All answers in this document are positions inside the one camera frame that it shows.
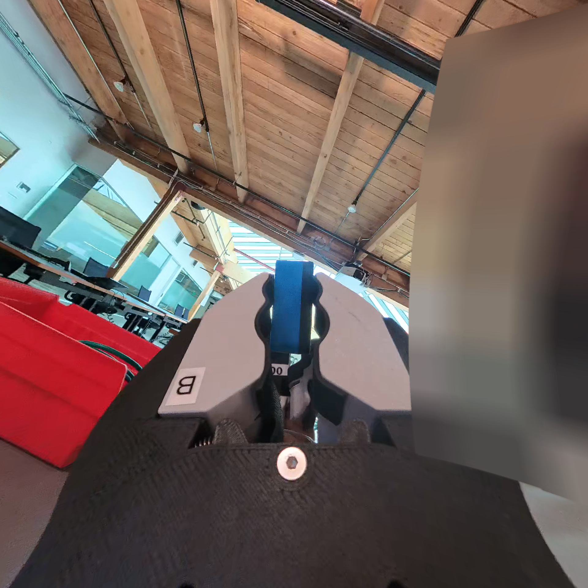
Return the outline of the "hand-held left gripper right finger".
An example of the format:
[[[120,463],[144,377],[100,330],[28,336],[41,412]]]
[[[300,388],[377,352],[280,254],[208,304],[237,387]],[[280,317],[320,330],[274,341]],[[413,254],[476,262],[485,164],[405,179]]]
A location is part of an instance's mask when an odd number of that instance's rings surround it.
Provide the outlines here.
[[[384,316],[324,273],[318,283],[319,341],[313,352],[312,404],[334,427],[360,420],[411,418],[407,362]]]

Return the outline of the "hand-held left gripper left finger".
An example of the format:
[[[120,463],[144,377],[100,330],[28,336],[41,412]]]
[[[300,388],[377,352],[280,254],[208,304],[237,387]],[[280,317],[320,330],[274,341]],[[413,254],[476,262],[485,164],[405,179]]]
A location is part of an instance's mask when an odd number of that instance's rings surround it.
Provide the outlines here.
[[[283,440],[283,413],[270,357],[273,275],[260,273],[207,311],[158,408],[210,429],[231,419],[261,442]]]

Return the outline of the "blue block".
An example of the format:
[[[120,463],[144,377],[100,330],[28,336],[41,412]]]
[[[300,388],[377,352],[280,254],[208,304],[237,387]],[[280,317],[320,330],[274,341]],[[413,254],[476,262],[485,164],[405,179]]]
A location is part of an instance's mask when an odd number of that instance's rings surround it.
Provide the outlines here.
[[[277,261],[273,287],[270,348],[305,355],[311,349],[314,266],[309,261]]]

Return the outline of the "red plastic bin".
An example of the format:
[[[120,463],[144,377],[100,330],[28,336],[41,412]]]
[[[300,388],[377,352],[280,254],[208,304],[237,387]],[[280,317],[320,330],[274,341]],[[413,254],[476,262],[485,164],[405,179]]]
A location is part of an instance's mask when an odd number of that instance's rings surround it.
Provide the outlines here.
[[[59,469],[161,350],[59,295],[1,278],[1,438]]]

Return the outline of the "long wooden office desk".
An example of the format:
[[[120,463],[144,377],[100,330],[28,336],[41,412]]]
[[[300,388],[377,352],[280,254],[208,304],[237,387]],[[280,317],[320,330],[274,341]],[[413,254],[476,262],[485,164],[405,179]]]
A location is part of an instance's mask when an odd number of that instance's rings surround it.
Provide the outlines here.
[[[155,337],[164,327],[172,329],[179,328],[188,324],[185,320],[173,313],[164,311],[158,307],[136,298],[127,293],[118,290],[105,289],[96,285],[87,279],[84,279],[74,273],[66,271],[61,266],[38,256],[32,251],[27,251],[21,247],[15,246],[4,239],[1,240],[1,250],[18,258],[24,263],[26,275],[33,274],[31,282],[37,281],[60,288],[69,292],[74,292],[83,296],[84,300],[92,299],[93,303],[88,310],[93,312],[97,303],[114,306],[121,311],[123,315],[133,315],[134,319],[128,320],[125,324],[126,330],[133,330],[143,318],[149,319],[157,325],[158,329]]]

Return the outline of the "black computer monitor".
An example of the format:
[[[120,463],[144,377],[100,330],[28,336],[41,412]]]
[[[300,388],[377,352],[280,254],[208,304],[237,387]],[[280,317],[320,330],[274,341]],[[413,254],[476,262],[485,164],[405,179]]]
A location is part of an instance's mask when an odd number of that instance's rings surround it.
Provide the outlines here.
[[[1,207],[1,238],[26,249],[32,249],[41,228]]]

